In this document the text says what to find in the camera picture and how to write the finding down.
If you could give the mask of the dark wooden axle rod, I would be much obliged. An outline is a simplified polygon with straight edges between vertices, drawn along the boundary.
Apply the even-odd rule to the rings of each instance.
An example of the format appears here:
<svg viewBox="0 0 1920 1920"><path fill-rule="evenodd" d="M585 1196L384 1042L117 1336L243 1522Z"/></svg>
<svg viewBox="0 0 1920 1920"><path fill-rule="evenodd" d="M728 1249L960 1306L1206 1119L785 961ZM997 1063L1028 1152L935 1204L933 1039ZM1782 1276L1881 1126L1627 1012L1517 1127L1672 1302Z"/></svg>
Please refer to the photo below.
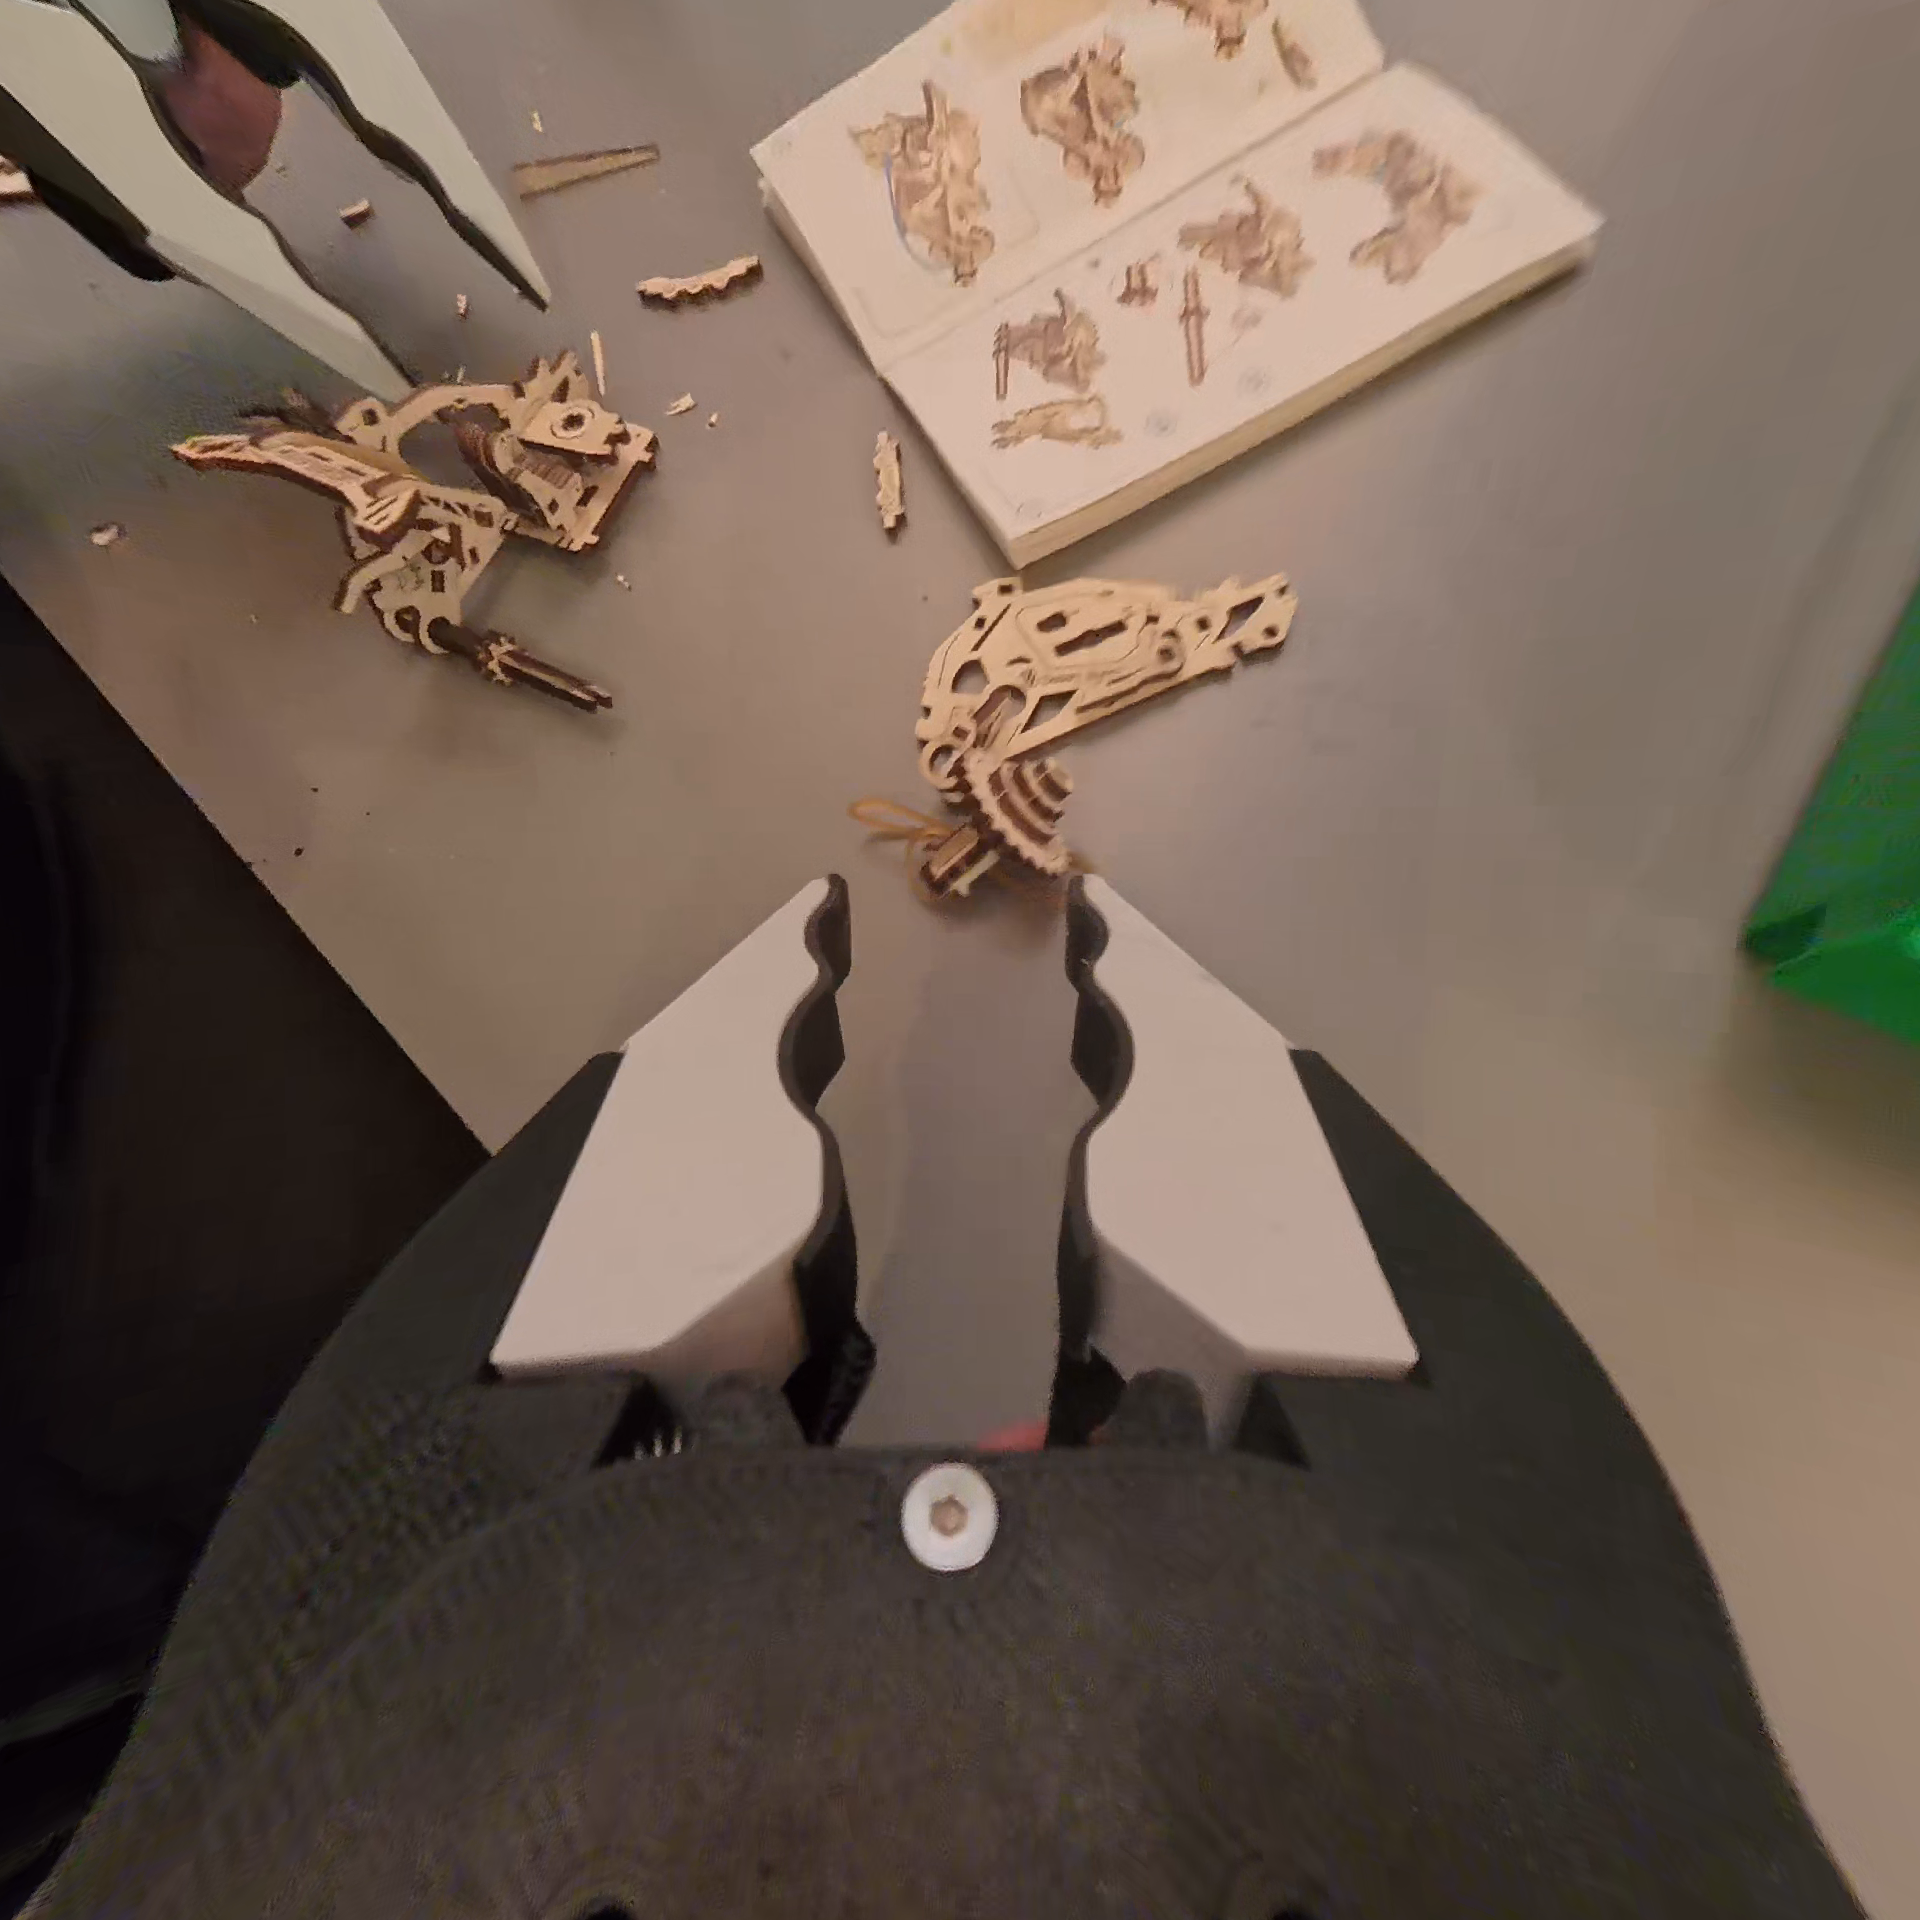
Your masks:
<svg viewBox="0 0 1920 1920"><path fill-rule="evenodd" d="M447 656L465 662L481 679L502 688L528 688L581 714L612 710L612 692L528 655L513 639L433 620L428 639Z"/></svg>

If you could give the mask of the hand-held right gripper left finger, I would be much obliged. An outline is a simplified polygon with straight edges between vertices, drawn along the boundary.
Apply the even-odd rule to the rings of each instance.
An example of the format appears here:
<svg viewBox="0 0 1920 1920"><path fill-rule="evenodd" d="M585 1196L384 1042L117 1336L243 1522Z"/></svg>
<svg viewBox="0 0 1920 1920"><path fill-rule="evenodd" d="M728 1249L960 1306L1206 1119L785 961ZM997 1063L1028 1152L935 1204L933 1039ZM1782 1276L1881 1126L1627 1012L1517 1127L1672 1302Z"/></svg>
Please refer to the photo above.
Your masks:
<svg viewBox="0 0 1920 1920"><path fill-rule="evenodd" d="M622 1044L495 1332L510 1382L623 1375L686 1404L748 1377L833 1446L873 1379L823 1098L846 1062L841 876L801 884Z"/></svg>

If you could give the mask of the wooden model frame assembly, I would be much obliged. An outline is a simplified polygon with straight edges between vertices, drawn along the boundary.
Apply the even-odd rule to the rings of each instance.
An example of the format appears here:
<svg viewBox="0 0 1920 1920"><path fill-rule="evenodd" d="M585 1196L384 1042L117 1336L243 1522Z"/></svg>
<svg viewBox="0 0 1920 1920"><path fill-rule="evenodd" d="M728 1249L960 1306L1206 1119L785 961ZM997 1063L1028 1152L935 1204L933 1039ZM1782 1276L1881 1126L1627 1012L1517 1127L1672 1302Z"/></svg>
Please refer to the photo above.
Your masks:
<svg viewBox="0 0 1920 1920"><path fill-rule="evenodd" d="M513 380L365 396L333 417L285 391L229 433L171 447L184 470L323 496L348 556L333 594L343 616L367 612L413 655L579 714L609 711L612 692L476 626L465 603L513 543L566 558L593 551L656 454L656 433L619 414L576 353L537 360Z"/></svg>

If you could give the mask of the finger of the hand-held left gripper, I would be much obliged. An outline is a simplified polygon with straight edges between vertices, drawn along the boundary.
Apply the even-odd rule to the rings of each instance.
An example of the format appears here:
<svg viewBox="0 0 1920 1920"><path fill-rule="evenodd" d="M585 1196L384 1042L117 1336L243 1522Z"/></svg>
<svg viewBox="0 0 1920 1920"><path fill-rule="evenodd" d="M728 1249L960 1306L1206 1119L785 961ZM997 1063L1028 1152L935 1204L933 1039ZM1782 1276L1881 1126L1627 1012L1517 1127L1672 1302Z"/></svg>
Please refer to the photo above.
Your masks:
<svg viewBox="0 0 1920 1920"><path fill-rule="evenodd" d="M412 178L521 297L551 290L512 209L380 3L180 3L253 79L315 90L349 134Z"/></svg>
<svg viewBox="0 0 1920 1920"><path fill-rule="evenodd" d="M277 88L176 6L3 6L5 159L40 207L143 281L192 281L363 393L412 377L246 202Z"/></svg>

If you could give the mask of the small wooden gear assembly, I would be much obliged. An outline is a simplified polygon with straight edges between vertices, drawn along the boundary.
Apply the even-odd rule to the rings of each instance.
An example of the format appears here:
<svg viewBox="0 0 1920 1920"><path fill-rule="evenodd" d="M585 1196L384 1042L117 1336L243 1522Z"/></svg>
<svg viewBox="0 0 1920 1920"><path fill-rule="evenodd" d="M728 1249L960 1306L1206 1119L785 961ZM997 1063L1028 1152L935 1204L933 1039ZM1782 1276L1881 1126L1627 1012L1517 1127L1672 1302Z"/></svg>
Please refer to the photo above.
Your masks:
<svg viewBox="0 0 1920 1920"><path fill-rule="evenodd" d="M901 847L921 902L967 902L982 880L1056 897L1070 880L1089 874L1065 838L1071 777L1056 760L965 750L953 756L949 775L942 814L880 798L847 804L864 834Z"/></svg>

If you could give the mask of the green plastic bin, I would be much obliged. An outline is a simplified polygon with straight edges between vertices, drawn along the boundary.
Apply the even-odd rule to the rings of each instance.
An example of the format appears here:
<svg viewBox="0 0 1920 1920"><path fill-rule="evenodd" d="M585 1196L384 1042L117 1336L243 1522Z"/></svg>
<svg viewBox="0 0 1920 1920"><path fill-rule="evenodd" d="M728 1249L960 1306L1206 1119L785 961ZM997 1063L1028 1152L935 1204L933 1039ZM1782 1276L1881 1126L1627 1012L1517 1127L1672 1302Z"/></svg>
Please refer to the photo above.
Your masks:
<svg viewBox="0 0 1920 1920"><path fill-rule="evenodd" d="M1918 1042L1918 602L1862 688L1742 937L1767 984Z"/></svg>

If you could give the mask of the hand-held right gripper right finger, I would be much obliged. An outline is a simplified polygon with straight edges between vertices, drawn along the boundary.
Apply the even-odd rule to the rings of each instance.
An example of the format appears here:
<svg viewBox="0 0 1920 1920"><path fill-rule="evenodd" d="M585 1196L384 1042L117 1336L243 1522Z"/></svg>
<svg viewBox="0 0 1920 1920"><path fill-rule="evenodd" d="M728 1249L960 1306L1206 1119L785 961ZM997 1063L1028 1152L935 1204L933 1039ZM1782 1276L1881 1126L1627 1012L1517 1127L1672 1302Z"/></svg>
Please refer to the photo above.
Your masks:
<svg viewBox="0 0 1920 1920"><path fill-rule="evenodd" d="M1227 1443L1270 1377L1417 1377L1419 1350L1291 1044L1105 880L1068 894L1071 1070L1051 1430L1165 1372Z"/></svg>

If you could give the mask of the wooden side panel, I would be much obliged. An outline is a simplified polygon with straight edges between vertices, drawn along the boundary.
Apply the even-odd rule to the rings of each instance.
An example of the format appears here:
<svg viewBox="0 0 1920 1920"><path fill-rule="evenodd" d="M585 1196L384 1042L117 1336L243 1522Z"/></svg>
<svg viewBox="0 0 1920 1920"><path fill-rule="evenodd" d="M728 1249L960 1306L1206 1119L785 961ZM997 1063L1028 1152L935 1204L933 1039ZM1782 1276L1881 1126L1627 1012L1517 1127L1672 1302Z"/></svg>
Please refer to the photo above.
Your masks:
<svg viewBox="0 0 1920 1920"><path fill-rule="evenodd" d="M1036 756L1289 639L1301 602L1283 575L1196 594L1080 578L981 584L971 612L933 652L918 697L918 769L943 795L963 756Z"/></svg>

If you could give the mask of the scattered wood chips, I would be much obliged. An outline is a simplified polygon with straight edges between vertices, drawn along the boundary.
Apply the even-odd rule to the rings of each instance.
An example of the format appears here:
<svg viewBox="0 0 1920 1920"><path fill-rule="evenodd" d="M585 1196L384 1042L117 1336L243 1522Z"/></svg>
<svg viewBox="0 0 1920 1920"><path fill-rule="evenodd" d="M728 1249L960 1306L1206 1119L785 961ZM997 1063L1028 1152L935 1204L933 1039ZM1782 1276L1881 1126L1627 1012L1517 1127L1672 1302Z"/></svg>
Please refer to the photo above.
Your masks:
<svg viewBox="0 0 1920 1920"><path fill-rule="evenodd" d="M585 554L656 435L607 400L607 355L537 360L512 382L443 380L399 402L363 398L335 417L299 396L239 433L176 443L193 470L271 473L333 499L358 561L422 556L487 566L504 538Z"/></svg>

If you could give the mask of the open instruction booklet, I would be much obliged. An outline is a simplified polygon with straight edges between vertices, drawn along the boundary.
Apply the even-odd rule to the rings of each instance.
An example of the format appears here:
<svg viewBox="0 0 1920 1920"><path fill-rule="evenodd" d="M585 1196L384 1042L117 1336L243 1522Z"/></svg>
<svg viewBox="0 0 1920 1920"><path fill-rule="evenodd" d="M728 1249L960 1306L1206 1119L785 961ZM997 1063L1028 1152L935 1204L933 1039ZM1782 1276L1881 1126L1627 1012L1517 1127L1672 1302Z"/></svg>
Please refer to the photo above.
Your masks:
<svg viewBox="0 0 1920 1920"><path fill-rule="evenodd" d="M1601 226L1356 3L951 6L751 161L1017 570L1582 271Z"/></svg>

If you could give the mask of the thin wooden wedge strip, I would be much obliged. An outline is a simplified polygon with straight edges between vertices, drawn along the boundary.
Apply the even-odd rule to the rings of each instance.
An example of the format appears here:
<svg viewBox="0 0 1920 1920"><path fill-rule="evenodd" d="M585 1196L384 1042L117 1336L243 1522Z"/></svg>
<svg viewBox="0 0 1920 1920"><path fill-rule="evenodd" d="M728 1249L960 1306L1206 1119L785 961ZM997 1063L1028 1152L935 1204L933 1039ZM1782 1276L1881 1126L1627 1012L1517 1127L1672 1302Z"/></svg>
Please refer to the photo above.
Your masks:
<svg viewBox="0 0 1920 1920"><path fill-rule="evenodd" d="M659 159L659 145L639 142L619 148L518 161L512 167L512 187L518 202L540 202L561 190L571 190L573 186L632 175L656 166Z"/></svg>

